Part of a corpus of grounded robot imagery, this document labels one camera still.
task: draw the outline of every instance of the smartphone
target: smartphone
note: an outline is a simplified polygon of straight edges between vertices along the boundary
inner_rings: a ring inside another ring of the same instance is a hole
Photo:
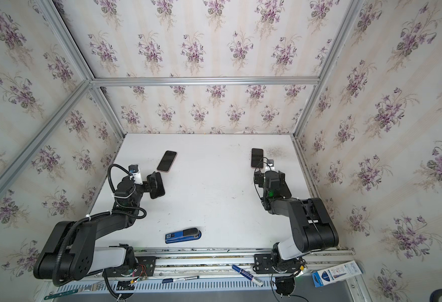
[[[251,167],[262,168],[263,165],[260,164],[261,162],[263,162],[263,149],[251,149]]]
[[[177,152],[174,151],[166,151],[164,156],[162,157],[159,166],[157,166],[157,171],[161,172],[169,172],[172,162],[176,158]]]

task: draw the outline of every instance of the marker pen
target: marker pen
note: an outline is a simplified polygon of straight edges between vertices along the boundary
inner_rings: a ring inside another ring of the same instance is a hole
[[[234,264],[231,267],[234,270],[236,270],[238,273],[240,273],[241,275],[245,276],[248,280],[251,280],[254,284],[256,284],[258,286],[263,286],[263,281],[256,278],[255,276],[251,275],[249,272],[245,271],[244,269],[241,269]]]

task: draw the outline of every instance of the white tabletop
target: white tabletop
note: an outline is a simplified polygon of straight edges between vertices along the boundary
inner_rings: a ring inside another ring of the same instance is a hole
[[[176,151],[177,157],[168,173],[161,172],[165,195],[152,200],[144,193],[140,206],[147,216],[127,229],[97,239],[95,245],[271,248],[289,238],[288,217],[265,211],[255,192],[252,148],[264,149],[265,156],[275,161],[276,170],[286,174],[293,197],[309,198],[289,135],[128,134],[114,162],[126,169],[138,164],[144,181],[166,150]],[[125,175],[120,169],[112,169],[115,187]],[[111,210],[111,193],[106,180],[91,213]],[[199,240],[164,242],[165,234],[193,227],[202,232]]]

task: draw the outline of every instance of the ventilated metal panel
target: ventilated metal panel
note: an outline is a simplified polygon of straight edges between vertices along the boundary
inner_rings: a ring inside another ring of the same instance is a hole
[[[223,291],[223,290],[264,290],[270,287],[269,277],[259,277],[263,281],[263,286],[259,287],[253,282],[245,278],[210,278],[210,279],[196,279],[188,281],[178,281],[171,283],[162,283],[161,279],[152,279],[140,281],[135,284],[135,290],[116,291],[118,281],[111,281],[110,285],[117,293],[142,293],[142,292],[183,292],[183,291]],[[59,287],[56,292],[69,291],[76,288],[88,286],[96,281],[77,281],[71,282],[67,285]],[[97,291],[81,292],[79,294],[100,294],[108,293],[105,284],[102,284]]]

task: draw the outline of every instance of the wall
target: wall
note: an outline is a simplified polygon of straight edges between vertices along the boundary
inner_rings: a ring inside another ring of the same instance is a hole
[[[349,2],[55,3],[96,77],[217,77],[316,76]],[[128,132],[288,133],[311,88],[109,87],[106,91]]]
[[[32,0],[0,1],[0,175],[81,82]],[[54,225],[84,216],[118,142],[86,95],[0,198],[0,301],[33,300]]]
[[[0,1],[0,175],[81,81],[34,1]]]
[[[300,142],[375,301],[442,288],[442,1],[369,0]]]

